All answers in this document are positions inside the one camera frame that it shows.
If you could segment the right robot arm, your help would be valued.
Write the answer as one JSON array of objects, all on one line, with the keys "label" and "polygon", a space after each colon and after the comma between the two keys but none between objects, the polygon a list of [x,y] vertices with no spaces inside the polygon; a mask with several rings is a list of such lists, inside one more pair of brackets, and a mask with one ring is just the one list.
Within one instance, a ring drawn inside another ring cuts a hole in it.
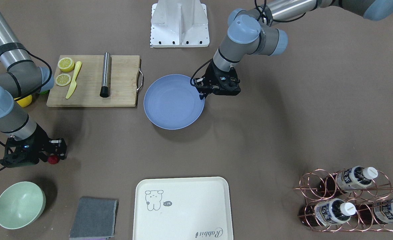
[{"label": "right robot arm", "polygon": [[52,88],[50,65],[38,67],[0,12],[0,132],[7,136],[0,159],[2,169],[31,166],[39,161],[56,164],[67,156],[63,138],[52,139],[18,104],[27,96]]}]

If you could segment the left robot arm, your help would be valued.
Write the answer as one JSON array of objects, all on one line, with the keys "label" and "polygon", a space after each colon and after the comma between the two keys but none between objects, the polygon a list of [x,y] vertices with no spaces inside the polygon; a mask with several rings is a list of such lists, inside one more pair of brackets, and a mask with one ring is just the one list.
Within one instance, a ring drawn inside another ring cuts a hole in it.
[{"label": "left robot arm", "polygon": [[393,0],[274,0],[251,10],[235,9],[227,34],[201,78],[191,77],[201,100],[209,94],[236,96],[241,92],[236,66],[244,55],[277,56],[288,45],[287,34],[273,27],[302,18],[306,12],[337,6],[364,19],[378,21],[393,13]]}]

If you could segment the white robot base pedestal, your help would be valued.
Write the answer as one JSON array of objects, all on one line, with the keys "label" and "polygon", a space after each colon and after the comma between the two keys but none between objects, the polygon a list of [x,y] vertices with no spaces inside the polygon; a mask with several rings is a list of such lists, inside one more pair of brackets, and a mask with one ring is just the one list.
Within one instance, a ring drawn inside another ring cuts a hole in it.
[{"label": "white robot base pedestal", "polygon": [[150,46],[208,47],[207,6],[199,0],[160,0],[152,5]]}]

